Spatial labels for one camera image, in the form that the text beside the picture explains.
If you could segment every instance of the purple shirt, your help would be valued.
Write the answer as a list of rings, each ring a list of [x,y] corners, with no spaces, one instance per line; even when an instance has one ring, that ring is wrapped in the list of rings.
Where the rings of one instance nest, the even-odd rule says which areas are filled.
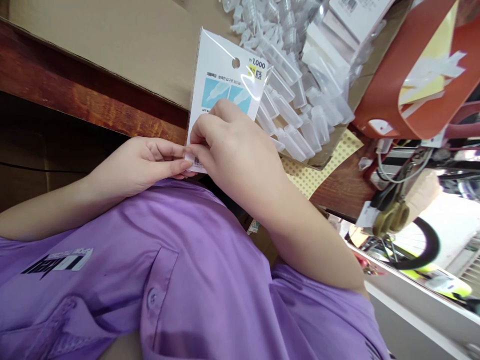
[[[208,190],[166,179],[86,225],[0,239],[0,359],[389,359],[370,302],[272,271]]]

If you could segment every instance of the hand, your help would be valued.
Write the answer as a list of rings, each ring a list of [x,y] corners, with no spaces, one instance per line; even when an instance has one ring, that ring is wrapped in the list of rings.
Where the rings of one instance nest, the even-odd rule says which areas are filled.
[[[134,137],[93,170],[85,181],[102,197],[124,199],[165,178],[196,175],[183,160],[185,147],[156,137]]]
[[[270,137],[238,106],[219,100],[202,114],[186,151],[196,156],[213,181],[249,214],[260,220],[291,183]]]

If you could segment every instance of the cardboard box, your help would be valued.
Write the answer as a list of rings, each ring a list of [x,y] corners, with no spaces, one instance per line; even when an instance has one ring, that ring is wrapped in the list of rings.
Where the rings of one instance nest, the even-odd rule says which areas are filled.
[[[373,74],[397,34],[412,0],[387,13],[388,23],[350,89],[355,110]],[[238,44],[230,31],[232,14],[218,0],[15,0],[9,21],[42,42],[101,67],[184,109],[190,108],[200,29]],[[306,165],[322,169],[330,160],[345,125]]]

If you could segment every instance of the bicycle tire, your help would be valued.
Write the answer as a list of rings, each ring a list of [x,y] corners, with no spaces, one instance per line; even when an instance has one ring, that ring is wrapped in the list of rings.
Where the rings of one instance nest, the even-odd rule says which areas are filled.
[[[413,221],[425,235],[425,249],[414,259],[391,262],[389,264],[397,270],[414,270],[433,262],[440,253],[440,239],[437,232],[428,222],[420,217]]]

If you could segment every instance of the product packaging card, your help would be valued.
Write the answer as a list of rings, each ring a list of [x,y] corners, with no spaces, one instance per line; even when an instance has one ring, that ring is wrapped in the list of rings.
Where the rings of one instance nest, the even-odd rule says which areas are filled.
[[[242,112],[255,121],[260,99],[264,93],[271,67],[263,58],[253,55],[223,37],[201,30],[191,99],[187,145],[195,122],[208,113],[220,99],[235,103]],[[188,170],[207,171],[199,159],[187,154],[193,163]]]

